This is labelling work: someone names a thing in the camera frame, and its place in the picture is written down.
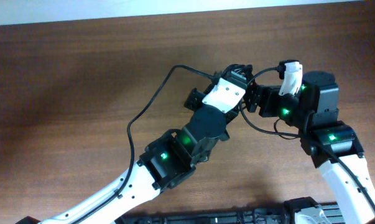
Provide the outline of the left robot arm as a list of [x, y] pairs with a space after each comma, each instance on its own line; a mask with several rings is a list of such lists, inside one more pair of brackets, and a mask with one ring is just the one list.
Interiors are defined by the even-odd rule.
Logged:
[[227, 141], [226, 125], [246, 84], [220, 78], [207, 94], [193, 89], [184, 106], [193, 111], [182, 129], [170, 129], [116, 180], [77, 206], [44, 220], [46, 224], [113, 223], [134, 207], [148, 202], [189, 178], [196, 164], [206, 162], [218, 141]]

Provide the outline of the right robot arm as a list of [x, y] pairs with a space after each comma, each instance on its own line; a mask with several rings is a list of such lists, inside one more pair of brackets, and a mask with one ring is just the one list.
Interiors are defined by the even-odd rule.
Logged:
[[298, 129], [295, 135], [330, 186], [345, 223], [375, 221], [375, 189], [364, 149], [352, 127], [338, 120], [339, 87], [331, 73], [307, 72], [296, 94], [280, 86], [251, 82], [246, 109], [278, 117]]

